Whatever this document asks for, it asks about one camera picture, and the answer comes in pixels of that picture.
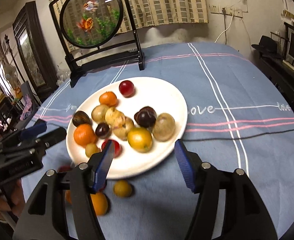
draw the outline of human hand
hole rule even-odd
[[[0,212],[12,211],[14,215],[19,217],[25,206],[25,199],[24,199],[23,190],[21,186],[21,180],[17,180],[17,183],[15,184],[15,187],[11,193],[11,201],[15,205],[13,208],[10,208],[8,203],[0,197]]]

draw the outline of white plate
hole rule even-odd
[[[155,167],[172,152],[175,141],[183,136],[187,124],[187,104],[183,95],[175,86],[162,79],[151,77],[135,77],[128,80],[135,85],[135,95],[131,98],[124,98],[119,92],[119,84],[123,81],[121,80],[92,94],[79,106],[77,111],[82,110],[91,117],[92,110],[99,105],[100,95],[107,91],[113,91],[119,100],[117,109],[126,116],[134,120],[136,112],[144,106],[151,106],[155,109],[157,115],[161,113],[172,115],[176,121],[176,131],[167,142],[158,142],[154,139],[151,151],[144,154],[136,152],[127,141],[122,141],[112,134],[110,138],[118,141],[123,151],[118,158],[113,159],[107,179],[131,177]],[[93,129],[95,130],[96,127],[97,123],[93,122]],[[85,154],[85,149],[74,141],[75,128],[71,120],[67,129],[66,145],[73,162],[80,164],[87,162],[89,159]],[[97,146],[99,148],[101,148],[103,141],[103,139],[98,140]]]

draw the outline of metal bolt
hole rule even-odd
[[[81,170],[85,170],[85,169],[87,169],[88,168],[88,164],[87,163],[80,163],[79,164],[79,169],[81,169]]]
[[[245,174],[245,171],[243,169],[236,169],[236,173],[238,175],[244,175]]]
[[[49,177],[52,176],[53,174],[55,174],[54,170],[47,170],[47,172],[46,172],[46,175]]]
[[[211,167],[210,163],[202,163],[201,166],[204,168],[204,169],[209,169]]]

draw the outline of black hat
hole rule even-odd
[[[259,52],[274,58],[282,58],[281,55],[277,53],[277,43],[272,38],[267,36],[262,36],[260,38],[260,43],[252,44],[254,49],[257,49]]]

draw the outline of embroidered fish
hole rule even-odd
[[[77,27],[82,29],[84,32],[90,32],[93,26],[94,21],[92,18],[88,18],[87,20],[82,18],[81,21],[77,23]]]
[[[99,2],[97,0],[88,1],[84,4],[84,9],[86,11],[93,11],[95,12],[98,9]]]

